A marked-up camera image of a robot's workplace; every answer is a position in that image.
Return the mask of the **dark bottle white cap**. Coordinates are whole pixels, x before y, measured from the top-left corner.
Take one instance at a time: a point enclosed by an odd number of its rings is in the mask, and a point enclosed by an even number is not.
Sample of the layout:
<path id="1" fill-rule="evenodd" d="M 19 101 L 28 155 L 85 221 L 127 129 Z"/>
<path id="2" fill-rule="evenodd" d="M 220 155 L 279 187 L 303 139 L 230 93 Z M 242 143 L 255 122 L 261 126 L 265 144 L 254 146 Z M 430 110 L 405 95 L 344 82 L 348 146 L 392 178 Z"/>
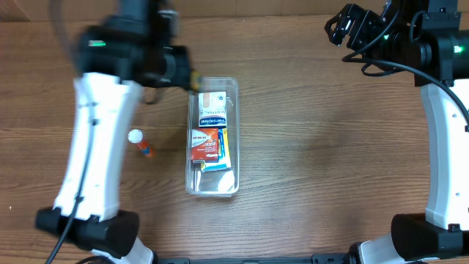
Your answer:
<path id="1" fill-rule="evenodd" d="M 202 76 L 197 70 L 191 71 L 190 88 L 193 92 L 199 92 L 202 86 Z"/>

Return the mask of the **blue yellow VapoDrops box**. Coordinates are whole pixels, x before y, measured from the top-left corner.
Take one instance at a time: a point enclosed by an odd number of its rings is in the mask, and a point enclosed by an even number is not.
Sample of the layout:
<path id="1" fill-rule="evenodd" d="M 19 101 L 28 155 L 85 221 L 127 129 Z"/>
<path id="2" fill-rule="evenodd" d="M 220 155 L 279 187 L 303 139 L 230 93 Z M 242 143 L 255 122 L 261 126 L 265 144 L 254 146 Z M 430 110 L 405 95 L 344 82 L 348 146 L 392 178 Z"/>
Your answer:
<path id="1" fill-rule="evenodd" d="M 220 128 L 218 130 L 218 142 L 219 142 L 218 161 L 217 162 L 202 162 L 201 164 L 202 172 L 215 172 L 215 171 L 230 169 L 232 167 L 232 162 L 231 162 L 230 153 L 229 153 L 228 130 L 226 128 Z"/>

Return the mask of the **orange tube white cap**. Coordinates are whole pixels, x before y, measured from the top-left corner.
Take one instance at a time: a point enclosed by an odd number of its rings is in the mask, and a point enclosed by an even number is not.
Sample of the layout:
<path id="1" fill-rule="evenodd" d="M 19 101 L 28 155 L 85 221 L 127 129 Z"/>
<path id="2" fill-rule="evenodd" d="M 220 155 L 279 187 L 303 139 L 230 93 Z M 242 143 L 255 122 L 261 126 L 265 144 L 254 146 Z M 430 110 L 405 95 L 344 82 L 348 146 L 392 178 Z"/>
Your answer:
<path id="1" fill-rule="evenodd" d="M 128 133 L 128 141 L 137 146 L 137 148 L 140 149 L 140 151 L 145 157 L 153 157 L 153 149 L 151 145 L 147 142 L 147 140 L 144 138 L 144 134 L 141 130 L 131 130 Z"/>

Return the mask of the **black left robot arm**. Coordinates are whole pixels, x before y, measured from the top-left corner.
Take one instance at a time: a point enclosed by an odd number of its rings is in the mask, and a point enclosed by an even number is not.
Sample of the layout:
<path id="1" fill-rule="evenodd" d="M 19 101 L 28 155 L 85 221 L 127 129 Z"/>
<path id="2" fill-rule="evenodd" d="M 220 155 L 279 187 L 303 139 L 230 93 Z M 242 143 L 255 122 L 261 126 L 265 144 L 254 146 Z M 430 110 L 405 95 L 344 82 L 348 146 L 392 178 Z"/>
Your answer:
<path id="1" fill-rule="evenodd" d="M 89 26 L 75 43 L 50 1 L 53 30 L 75 71 L 75 124 L 67 169 L 36 228 L 104 263 L 156 263 L 139 239 L 139 216 L 122 210 L 119 184 L 127 137 L 144 89 L 200 88 L 188 49 L 172 45 L 178 14 L 168 1 L 121 1 L 119 11 Z"/>

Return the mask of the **white blue Hansaplast box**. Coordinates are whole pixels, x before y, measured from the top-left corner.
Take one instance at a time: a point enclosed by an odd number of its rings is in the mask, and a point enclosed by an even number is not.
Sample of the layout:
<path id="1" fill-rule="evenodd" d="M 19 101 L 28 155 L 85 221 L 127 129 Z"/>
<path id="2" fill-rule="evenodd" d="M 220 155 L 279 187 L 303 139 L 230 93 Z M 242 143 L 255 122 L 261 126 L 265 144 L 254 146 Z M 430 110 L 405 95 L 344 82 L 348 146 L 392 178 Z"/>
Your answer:
<path id="1" fill-rule="evenodd" d="M 199 127 L 225 128 L 226 125 L 226 93 L 199 93 Z"/>

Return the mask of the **red orange small box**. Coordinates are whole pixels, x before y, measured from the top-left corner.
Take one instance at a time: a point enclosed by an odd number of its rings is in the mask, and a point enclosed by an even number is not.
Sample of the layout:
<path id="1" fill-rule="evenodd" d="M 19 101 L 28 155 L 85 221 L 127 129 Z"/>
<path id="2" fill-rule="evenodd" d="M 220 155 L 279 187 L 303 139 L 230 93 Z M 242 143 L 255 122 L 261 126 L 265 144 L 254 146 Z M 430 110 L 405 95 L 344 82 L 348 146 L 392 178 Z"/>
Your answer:
<path id="1" fill-rule="evenodd" d="M 191 160 L 195 163 L 218 162 L 219 139 L 217 128 L 197 128 L 191 131 Z"/>

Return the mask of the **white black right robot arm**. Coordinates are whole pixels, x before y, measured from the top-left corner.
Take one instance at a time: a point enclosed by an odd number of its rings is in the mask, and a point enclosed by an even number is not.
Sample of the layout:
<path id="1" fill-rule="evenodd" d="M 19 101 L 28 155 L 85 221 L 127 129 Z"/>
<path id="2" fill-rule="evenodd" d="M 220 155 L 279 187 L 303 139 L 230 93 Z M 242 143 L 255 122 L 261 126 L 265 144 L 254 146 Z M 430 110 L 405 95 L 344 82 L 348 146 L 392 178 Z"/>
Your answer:
<path id="1" fill-rule="evenodd" d="M 381 13 L 347 4 L 325 24 L 347 63 L 377 76 L 409 72 L 429 133 L 429 197 L 423 213 L 397 214 L 387 235 L 327 263 L 428 263 L 468 254 L 468 32 L 452 0 L 388 1 Z"/>

